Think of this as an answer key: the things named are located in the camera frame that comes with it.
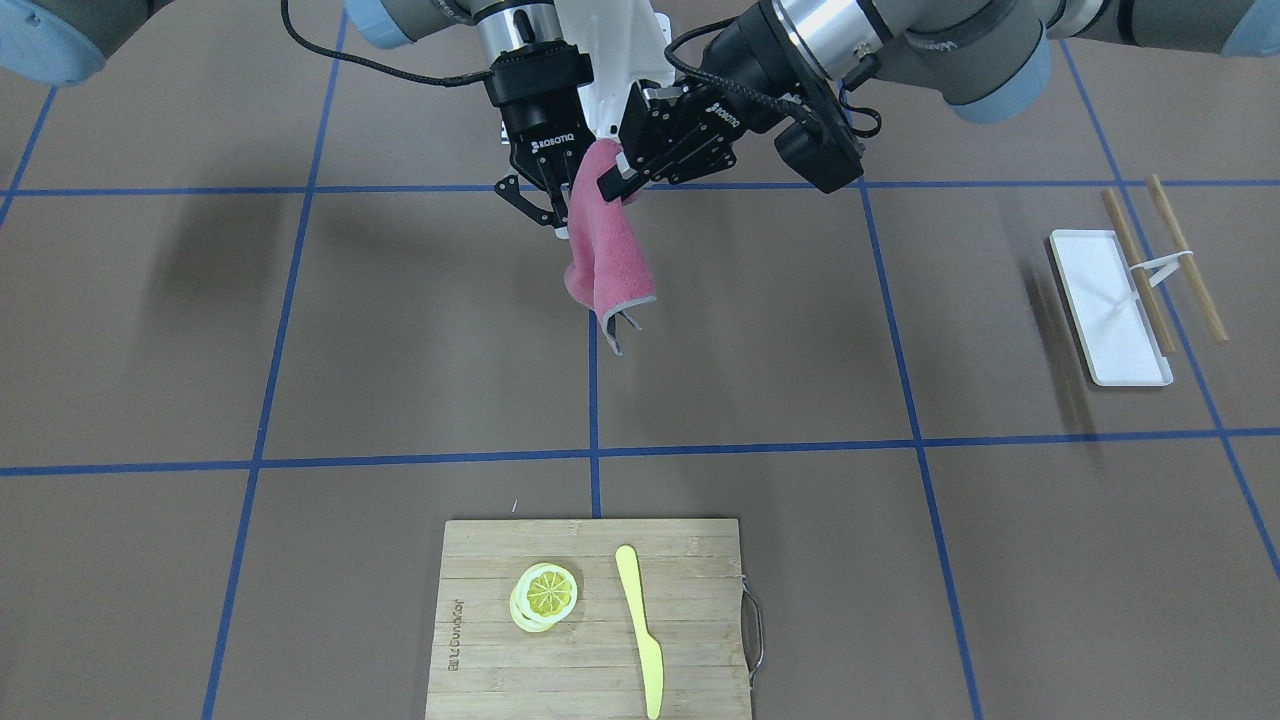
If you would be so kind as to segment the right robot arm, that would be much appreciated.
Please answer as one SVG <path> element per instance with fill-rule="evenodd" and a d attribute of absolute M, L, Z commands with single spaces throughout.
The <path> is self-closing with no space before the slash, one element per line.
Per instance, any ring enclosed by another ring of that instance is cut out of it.
<path fill-rule="evenodd" d="M 567 192 L 596 136 L 581 88 L 590 56 L 564 37 L 553 1 L 347 1 L 346 14 L 379 49 L 417 42 L 454 26 L 477 32 L 488 69 L 449 85 L 484 86 L 509 147 L 508 176 L 494 191 L 538 225 L 568 236 Z"/>

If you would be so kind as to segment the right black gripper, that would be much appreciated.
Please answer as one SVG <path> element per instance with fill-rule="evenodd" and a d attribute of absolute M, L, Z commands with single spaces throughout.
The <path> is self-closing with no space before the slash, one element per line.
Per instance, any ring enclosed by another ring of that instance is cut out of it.
<path fill-rule="evenodd" d="M 486 94 L 500 111 L 509 164 L 529 183 L 547 186 L 556 237 L 570 237 L 570 192 L 585 151 L 595 141 L 579 90 L 593 65 L 575 45 L 529 45 L 492 63 Z"/>

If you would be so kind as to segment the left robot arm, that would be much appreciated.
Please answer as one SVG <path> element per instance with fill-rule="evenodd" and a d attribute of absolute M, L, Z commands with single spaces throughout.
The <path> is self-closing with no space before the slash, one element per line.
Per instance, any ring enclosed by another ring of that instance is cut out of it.
<path fill-rule="evenodd" d="M 831 193 L 861 176 L 847 94 L 869 79 L 928 88 L 964 120 L 1029 108 L 1051 73 L 1050 45 L 1084 37 L 1221 56 L 1277 53 L 1275 1 L 756 1 L 666 47 L 678 77 L 630 90 L 620 149 L 595 178 L 621 200 L 731 168 L 733 143 L 774 132 L 774 150 Z"/>

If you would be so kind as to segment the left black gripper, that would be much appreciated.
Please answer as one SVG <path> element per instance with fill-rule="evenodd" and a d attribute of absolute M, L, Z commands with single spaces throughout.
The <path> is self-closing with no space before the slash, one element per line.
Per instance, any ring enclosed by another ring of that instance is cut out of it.
<path fill-rule="evenodd" d="M 771 97 L 797 87 L 782 51 L 773 44 L 754 47 L 746 40 L 714 40 L 703 51 L 699 70 L 731 79 Z M 630 167 L 607 160 L 596 178 L 603 202 L 632 204 L 654 182 L 677 184 L 732 167 L 733 143 L 763 135 L 785 115 L 739 94 L 696 78 L 681 83 L 673 101 L 650 100 L 632 87 L 623 114 L 618 152 Z"/>

